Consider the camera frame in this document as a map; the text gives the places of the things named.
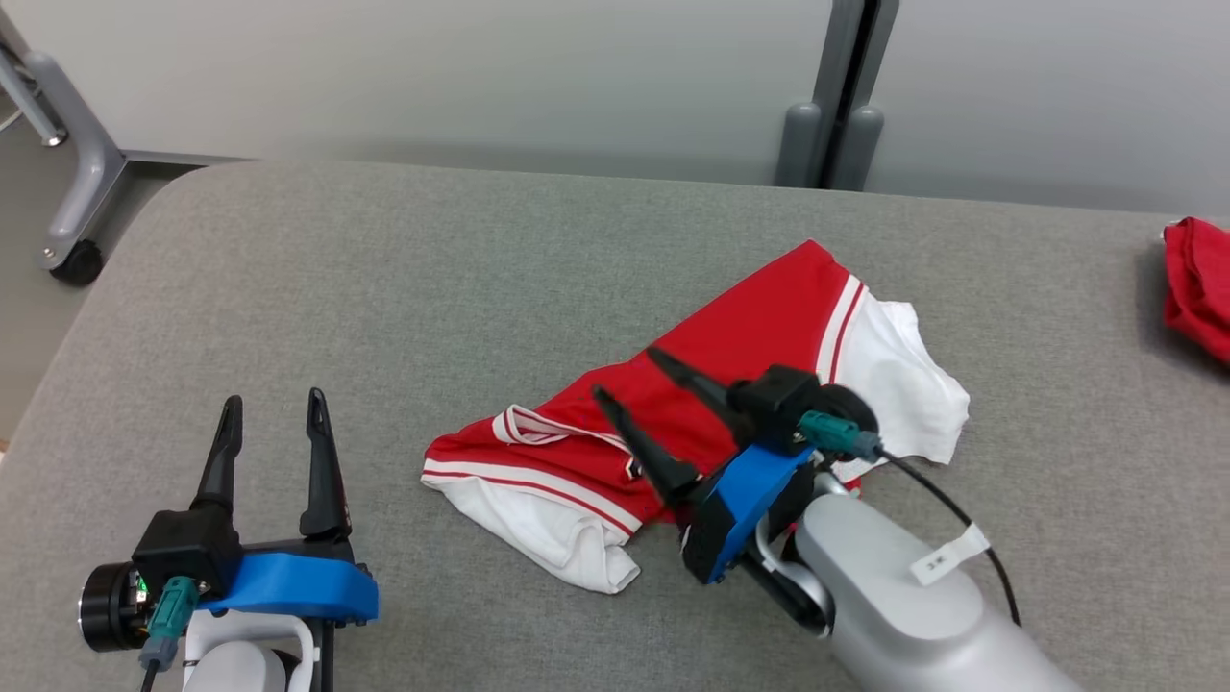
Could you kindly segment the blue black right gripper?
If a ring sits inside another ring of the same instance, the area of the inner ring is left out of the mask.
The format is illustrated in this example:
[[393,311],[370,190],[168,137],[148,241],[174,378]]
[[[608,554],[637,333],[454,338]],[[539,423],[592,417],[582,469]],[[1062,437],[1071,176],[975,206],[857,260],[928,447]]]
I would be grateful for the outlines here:
[[[733,441],[750,439],[750,420],[732,404],[729,386],[681,363],[658,345],[647,347],[646,354],[673,385],[689,391],[711,411],[729,430]],[[606,422],[624,438],[633,463],[663,505],[672,513],[691,511],[691,522],[681,540],[681,562],[702,585],[712,585],[724,576],[729,564],[744,552],[761,517],[798,472],[811,479],[811,457],[815,447],[803,444],[796,452],[781,454],[752,444],[731,458],[715,481],[704,486],[700,500],[694,504],[694,492],[701,486],[701,474],[694,465],[673,457],[649,438],[609,391],[597,386],[593,397]]]

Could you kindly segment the red jersey shirt white sleeves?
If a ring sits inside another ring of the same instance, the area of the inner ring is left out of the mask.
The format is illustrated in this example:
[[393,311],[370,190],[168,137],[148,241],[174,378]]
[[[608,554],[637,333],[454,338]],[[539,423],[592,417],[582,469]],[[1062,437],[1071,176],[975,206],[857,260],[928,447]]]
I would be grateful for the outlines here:
[[[772,364],[818,374],[870,404],[891,452],[948,465],[970,395],[922,345],[911,304],[879,301],[808,240],[658,338],[721,383]],[[669,452],[708,474],[729,430],[645,354],[581,374],[541,406],[509,406],[426,450],[422,482],[462,515],[576,588],[615,595],[640,575],[633,533],[662,516],[649,482],[593,399],[601,386]]]

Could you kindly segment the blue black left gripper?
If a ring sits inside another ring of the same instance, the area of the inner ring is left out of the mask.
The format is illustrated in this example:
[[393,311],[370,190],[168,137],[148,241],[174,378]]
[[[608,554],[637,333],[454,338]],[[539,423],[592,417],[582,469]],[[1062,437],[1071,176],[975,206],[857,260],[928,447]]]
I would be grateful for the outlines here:
[[[310,474],[308,508],[300,516],[304,540],[250,546],[228,594],[203,599],[198,608],[294,616],[335,624],[365,624],[381,618],[381,588],[364,562],[355,560],[355,549],[348,542],[351,508],[322,388],[311,388],[308,395],[305,433],[310,439]],[[242,442],[244,399],[232,395],[221,408],[192,509],[216,506],[232,515],[234,462]]]

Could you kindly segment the grey partition post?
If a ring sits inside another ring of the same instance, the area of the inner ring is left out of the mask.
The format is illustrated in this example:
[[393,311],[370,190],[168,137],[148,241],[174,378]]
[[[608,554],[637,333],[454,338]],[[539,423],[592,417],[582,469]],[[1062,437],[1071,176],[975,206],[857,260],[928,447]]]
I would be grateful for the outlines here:
[[833,0],[811,101],[786,111],[774,184],[862,191],[886,116],[873,104],[900,0]]

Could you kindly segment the red shorts with white stripe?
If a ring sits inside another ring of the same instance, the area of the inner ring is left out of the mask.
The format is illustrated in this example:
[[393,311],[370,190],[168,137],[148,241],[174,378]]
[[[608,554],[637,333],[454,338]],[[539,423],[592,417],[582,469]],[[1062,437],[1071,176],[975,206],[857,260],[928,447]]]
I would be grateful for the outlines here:
[[1230,366],[1230,231],[1196,216],[1164,230],[1164,323]]

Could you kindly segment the grey wheeled stand leg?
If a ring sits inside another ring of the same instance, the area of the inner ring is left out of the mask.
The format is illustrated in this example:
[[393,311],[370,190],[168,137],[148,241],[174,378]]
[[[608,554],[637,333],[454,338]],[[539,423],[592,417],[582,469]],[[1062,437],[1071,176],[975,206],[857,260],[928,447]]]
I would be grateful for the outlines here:
[[125,157],[53,57],[32,50],[0,9],[0,91],[34,127],[44,147],[70,143],[75,175],[50,219],[37,261],[66,286],[89,286],[105,268],[91,237],[125,168]]

